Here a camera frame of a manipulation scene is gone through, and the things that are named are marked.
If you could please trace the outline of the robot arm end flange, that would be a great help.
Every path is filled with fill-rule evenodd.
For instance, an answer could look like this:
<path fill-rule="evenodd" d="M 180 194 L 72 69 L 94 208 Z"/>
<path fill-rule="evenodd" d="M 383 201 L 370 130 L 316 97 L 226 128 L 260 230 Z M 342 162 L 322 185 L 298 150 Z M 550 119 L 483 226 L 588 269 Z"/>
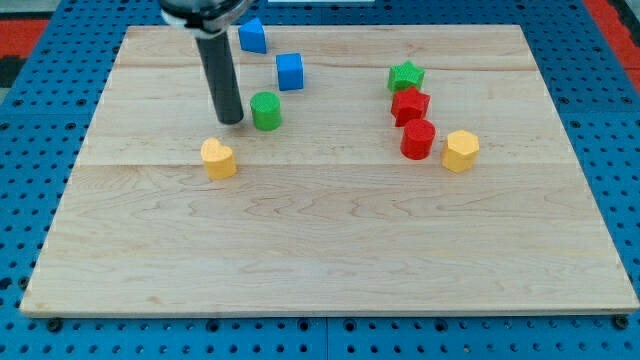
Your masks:
<path fill-rule="evenodd" d="M 251 0 L 158 0 L 161 16 L 171 26 L 205 36 L 225 32 L 252 4 Z"/>

